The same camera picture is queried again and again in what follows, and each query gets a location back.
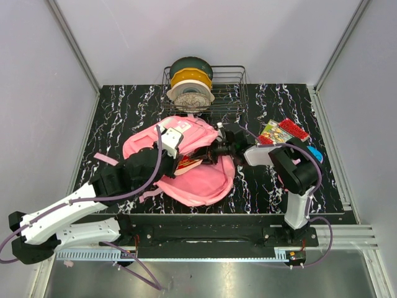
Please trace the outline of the red top activity book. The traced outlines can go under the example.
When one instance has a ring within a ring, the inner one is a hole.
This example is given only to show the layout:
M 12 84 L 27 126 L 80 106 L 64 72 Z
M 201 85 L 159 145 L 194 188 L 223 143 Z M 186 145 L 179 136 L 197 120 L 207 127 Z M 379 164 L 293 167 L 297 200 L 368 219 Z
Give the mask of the red top activity book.
M 180 176 L 193 168 L 201 165 L 202 160 L 194 160 L 189 156 L 184 156 L 177 165 L 177 168 L 174 172 L 175 176 Z

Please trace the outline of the pink student backpack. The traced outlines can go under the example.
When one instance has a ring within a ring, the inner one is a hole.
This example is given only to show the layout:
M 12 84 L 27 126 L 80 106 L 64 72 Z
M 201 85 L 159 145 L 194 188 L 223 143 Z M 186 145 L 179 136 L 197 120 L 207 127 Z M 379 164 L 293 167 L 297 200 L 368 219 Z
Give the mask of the pink student backpack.
M 202 146 L 210 145 L 217 137 L 218 131 L 204 120 L 194 117 L 171 116 L 166 117 L 156 125 L 152 125 L 127 139 L 123 144 L 123 161 L 131 154 L 138 153 L 143 148 L 157 146 L 157 125 L 165 128 L 175 128 L 184 138 L 179 144 L 180 160 L 192 154 Z M 90 181 L 96 196 L 114 197 L 126 194 L 141 186 L 127 186 L 123 181 L 120 166 L 123 161 L 117 162 L 100 153 L 95 158 L 109 163 L 103 171 L 96 174 Z M 188 206 L 212 205 L 222 200 L 233 187 L 235 167 L 230 156 L 222 156 L 216 165 L 199 165 L 192 170 L 175 178 L 163 176 L 150 187 L 140 191 L 140 202 L 147 197 L 166 194 L 172 199 Z

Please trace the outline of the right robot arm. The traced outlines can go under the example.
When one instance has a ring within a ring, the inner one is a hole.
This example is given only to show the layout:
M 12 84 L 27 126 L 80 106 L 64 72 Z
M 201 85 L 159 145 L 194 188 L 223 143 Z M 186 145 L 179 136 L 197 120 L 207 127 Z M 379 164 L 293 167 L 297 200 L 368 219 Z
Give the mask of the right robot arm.
M 310 202 L 323 177 L 321 163 L 297 137 L 285 143 L 261 144 L 249 142 L 242 130 L 220 129 L 220 133 L 191 158 L 212 165 L 222 156 L 230 156 L 241 166 L 273 166 L 288 194 L 280 236 L 285 244 L 297 245 L 310 227 Z

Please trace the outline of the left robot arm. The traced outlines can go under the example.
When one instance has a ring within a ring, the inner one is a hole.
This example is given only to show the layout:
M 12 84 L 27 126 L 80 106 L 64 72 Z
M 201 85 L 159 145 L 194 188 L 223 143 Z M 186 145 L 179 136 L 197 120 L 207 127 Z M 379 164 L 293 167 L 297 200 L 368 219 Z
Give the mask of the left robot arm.
M 31 214 L 9 215 L 9 237 L 17 261 L 35 264 L 71 246 L 117 242 L 126 246 L 134 231 L 125 220 L 109 218 L 78 224 L 77 220 L 102 211 L 150 187 L 163 176 L 173 177 L 179 161 L 176 148 L 143 148 L 118 163 L 111 161 L 92 179 L 64 199 Z

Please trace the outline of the green bottom book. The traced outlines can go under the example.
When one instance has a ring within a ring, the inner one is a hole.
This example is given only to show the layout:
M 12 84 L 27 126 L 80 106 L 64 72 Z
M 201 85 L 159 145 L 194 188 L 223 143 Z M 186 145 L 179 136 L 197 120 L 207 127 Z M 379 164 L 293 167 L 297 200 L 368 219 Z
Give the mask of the green bottom book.
M 269 122 L 261 132 L 260 136 L 266 138 L 273 138 L 273 137 L 278 137 L 279 134 L 280 134 L 279 123 L 274 120 L 269 120 Z

